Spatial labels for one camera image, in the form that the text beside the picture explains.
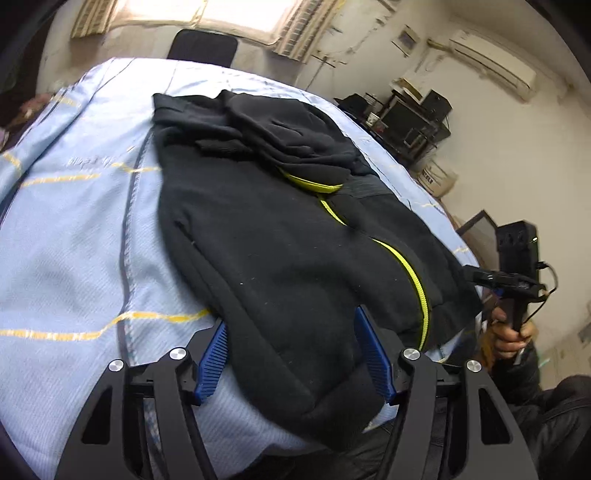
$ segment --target hand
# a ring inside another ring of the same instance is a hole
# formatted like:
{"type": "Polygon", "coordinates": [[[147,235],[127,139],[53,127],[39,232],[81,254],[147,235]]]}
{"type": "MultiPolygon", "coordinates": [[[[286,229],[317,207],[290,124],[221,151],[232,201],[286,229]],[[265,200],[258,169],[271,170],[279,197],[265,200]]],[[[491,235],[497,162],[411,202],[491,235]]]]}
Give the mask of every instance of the hand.
{"type": "Polygon", "coordinates": [[[524,323],[520,333],[514,331],[507,322],[505,312],[497,307],[492,311],[492,331],[495,337],[493,352],[497,358],[513,358],[519,350],[525,348],[537,333],[537,328],[532,322],[524,323]]]}
{"type": "Polygon", "coordinates": [[[27,112],[38,112],[45,108],[45,106],[51,101],[52,95],[50,93],[42,93],[37,95],[35,98],[32,98],[21,105],[19,110],[23,115],[26,115],[27,112]]]}

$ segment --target black jacket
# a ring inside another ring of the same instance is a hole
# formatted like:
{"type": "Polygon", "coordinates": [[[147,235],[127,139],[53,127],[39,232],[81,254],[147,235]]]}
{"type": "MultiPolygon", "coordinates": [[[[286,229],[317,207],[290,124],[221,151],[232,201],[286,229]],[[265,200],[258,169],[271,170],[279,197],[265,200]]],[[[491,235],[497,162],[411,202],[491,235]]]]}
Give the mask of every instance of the black jacket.
{"type": "Polygon", "coordinates": [[[164,243],[226,321],[242,391],[288,430],[345,447],[382,405],[355,307],[427,349],[473,322],[475,289],[315,107],[225,91],[154,105],[164,243]]]}
{"type": "MultiPolygon", "coordinates": [[[[497,362],[492,372],[495,384],[521,428],[540,480],[586,479],[591,468],[591,378],[569,377],[554,390],[542,391],[537,362],[533,345],[526,349],[519,366],[513,366],[513,360],[497,362]]],[[[436,404],[425,480],[439,478],[447,431],[442,400],[436,404]]],[[[371,480],[391,432],[392,423],[385,424],[361,435],[346,452],[321,450],[297,457],[265,457],[232,480],[371,480]]],[[[517,480],[511,476],[511,465],[506,471],[508,480],[517,480]]]]}
{"type": "Polygon", "coordinates": [[[540,480],[588,478],[591,377],[575,375],[542,391],[538,355],[530,344],[520,365],[495,363],[492,378],[519,424],[540,480]]]}

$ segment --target window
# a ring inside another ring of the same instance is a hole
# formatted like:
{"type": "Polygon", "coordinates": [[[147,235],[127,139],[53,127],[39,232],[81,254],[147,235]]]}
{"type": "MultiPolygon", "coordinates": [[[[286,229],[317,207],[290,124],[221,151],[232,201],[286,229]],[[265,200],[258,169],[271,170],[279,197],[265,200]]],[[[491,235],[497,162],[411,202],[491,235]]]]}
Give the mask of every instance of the window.
{"type": "Polygon", "coordinates": [[[177,24],[275,43],[302,0],[119,0],[112,28],[177,24]]]}

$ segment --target yellow zipper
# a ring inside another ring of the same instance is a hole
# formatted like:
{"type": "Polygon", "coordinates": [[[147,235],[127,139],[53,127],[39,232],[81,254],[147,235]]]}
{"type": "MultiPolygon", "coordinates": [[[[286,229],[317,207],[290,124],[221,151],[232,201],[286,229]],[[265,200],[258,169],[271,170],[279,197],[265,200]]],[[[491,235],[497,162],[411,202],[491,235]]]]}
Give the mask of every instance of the yellow zipper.
{"type": "Polygon", "coordinates": [[[295,175],[287,173],[282,168],[280,168],[279,171],[283,174],[285,178],[291,180],[296,185],[299,185],[303,189],[311,190],[312,192],[316,193],[334,193],[343,186],[342,183],[340,185],[324,185],[322,183],[316,183],[315,181],[301,179],[299,177],[296,177],[295,175]]]}
{"type": "MultiPolygon", "coordinates": [[[[346,226],[344,221],[342,221],[338,217],[338,215],[333,211],[332,208],[330,208],[330,205],[325,200],[320,198],[320,203],[326,209],[326,211],[330,213],[332,218],[337,220],[342,225],[346,226]]],[[[423,346],[425,345],[425,340],[427,339],[427,331],[429,328],[429,306],[427,304],[427,296],[425,295],[425,291],[423,289],[423,286],[421,285],[421,281],[418,279],[418,275],[415,273],[415,271],[410,266],[410,264],[407,262],[407,260],[400,254],[400,252],[398,252],[396,249],[394,249],[390,245],[385,244],[384,242],[381,242],[380,240],[376,240],[375,238],[372,238],[372,240],[374,242],[382,245],[382,247],[387,249],[390,253],[392,253],[398,259],[398,261],[406,269],[408,276],[410,277],[410,279],[412,280],[412,282],[414,284],[414,288],[417,290],[418,299],[421,303],[421,311],[423,312],[423,332],[421,335],[421,343],[418,346],[418,349],[422,350],[423,346]]]]}

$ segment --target metal screw cap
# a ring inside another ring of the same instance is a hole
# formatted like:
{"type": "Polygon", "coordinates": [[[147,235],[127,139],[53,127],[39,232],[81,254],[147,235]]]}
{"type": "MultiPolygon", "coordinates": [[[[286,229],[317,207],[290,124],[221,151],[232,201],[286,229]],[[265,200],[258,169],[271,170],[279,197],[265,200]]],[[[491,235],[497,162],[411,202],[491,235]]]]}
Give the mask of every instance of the metal screw cap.
{"type": "Polygon", "coordinates": [[[187,351],[184,348],[173,348],[170,351],[170,358],[173,360],[182,360],[187,356],[187,351]]]}
{"type": "Polygon", "coordinates": [[[482,370],[482,365],[480,364],[480,362],[478,362],[476,360],[468,360],[466,366],[468,367],[468,370],[470,370],[474,373],[482,370]]]}
{"type": "Polygon", "coordinates": [[[123,368],[123,360],[113,360],[110,364],[109,364],[109,370],[111,370],[112,372],[118,372],[119,370],[121,370],[123,368]]]}
{"type": "Polygon", "coordinates": [[[417,360],[421,356],[421,352],[414,348],[407,348],[402,354],[409,360],[417,360]]]}

